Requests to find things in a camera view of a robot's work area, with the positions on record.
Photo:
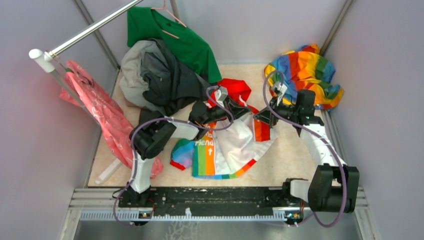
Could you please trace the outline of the red white cartoon jacket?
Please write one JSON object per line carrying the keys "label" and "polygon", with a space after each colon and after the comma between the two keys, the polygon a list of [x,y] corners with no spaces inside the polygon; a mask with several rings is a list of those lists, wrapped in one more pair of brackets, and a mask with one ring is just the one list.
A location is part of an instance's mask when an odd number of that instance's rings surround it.
{"label": "red white cartoon jacket", "polygon": [[250,169],[278,138],[268,124],[254,119],[258,110],[236,119],[226,130],[216,130],[228,120],[207,124],[211,130],[198,141],[180,139],[171,151],[170,164],[179,170],[191,169],[195,178],[235,179]]}

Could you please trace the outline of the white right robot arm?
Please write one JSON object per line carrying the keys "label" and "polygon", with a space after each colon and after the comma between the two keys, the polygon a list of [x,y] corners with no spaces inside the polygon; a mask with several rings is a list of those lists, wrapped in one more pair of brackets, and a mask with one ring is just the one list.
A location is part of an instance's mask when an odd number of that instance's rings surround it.
{"label": "white right robot arm", "polygon": [[356,207],[359,170],[348,166],[335,151],[323,120],[315,114],[315,93],[301,90],[299,94],[299,102],[286,105],[281,102],[284,91],[277,90],[268,106],[253,116],[270,128],[279,120],[290,123],[316,165],[311,180],[288,178],[281,199],[287,206],[303,200],[314,212],[336,213],[344,207],[344,213],[352,213]]}

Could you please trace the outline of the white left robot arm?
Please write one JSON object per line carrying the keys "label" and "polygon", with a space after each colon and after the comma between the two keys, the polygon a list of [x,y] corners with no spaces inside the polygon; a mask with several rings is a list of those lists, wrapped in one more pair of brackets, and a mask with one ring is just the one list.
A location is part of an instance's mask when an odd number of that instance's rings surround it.
{"label": "white left robot arm", "polygon": [[134,164],[128,187],[132,190],[130,200],[138,207],[149,203],[151,187],[150,174],[154,159],[164,150],[170,139],[197,141],[207,131],[229,128],[236,119],[252,112],[249,106],[243,106],[231,98],[207,107],[202,101],[192,105],[188,120],[173,119],[159,111],[153,111],[147,120],[135,127],[129,137],[134,151]]}

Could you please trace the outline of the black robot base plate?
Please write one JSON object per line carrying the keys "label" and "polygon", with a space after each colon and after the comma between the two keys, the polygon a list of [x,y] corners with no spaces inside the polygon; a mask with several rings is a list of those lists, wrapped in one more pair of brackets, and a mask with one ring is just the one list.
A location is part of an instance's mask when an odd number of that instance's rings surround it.
{"label": "black robot base plate", "polygon": [[118,198],[120,208],[152,209],[155,217],[270,217],[310,210],[287,187],[150,187],[137,194],[130,188]]}

